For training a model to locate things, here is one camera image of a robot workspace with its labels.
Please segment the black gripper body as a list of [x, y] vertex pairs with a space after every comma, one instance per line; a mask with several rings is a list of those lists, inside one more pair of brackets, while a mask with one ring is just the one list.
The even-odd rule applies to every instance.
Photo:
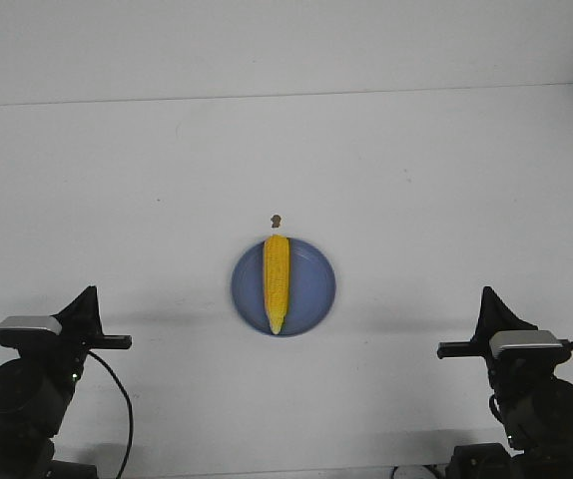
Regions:
[[59, 338], [71, 348], [92, 350], [128, 350], [132, 347], [132, 336], [125, 334], [110, 335], [94, 331], [64, 331]]
[[436, 350], [439, 359], [456, 357], [482, 357], [488, 355], [488, 348], [475, 341], [440, 342]]

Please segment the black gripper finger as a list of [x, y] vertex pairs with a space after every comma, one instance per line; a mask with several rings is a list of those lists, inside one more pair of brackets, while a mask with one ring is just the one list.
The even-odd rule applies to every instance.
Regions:
[[87, 286], [70, 304], [53, 317], [66, 335], [102, 336], [104, 334], [98, 300], [98, 289]]
[[537, 329], [513, 313], [491, 286], [482, 288], [479, 316], [471, 338], [474, 343], [487, 344], [500, 331]]

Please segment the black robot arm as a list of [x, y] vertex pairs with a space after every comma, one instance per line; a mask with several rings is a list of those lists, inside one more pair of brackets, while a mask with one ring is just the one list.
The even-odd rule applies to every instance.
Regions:
[[442, 342], [438, 358], [480, 357], [488, 407], [508, 444], [454, 448], [447, 478], [573, 478], [573, 384], [555, 374], [573, 341], [520, 319], [490, 286], [481, 293], [472, 337]]
[[0, 346], [17, 351], [0, 365], [0, 478], [95, 478], [93, 464], [57, 460], [54, 437], [99, 350], [127, 350], [129, 335], [104, 332], [98, 290], [87, 286], [51, 315], [0, 322]]

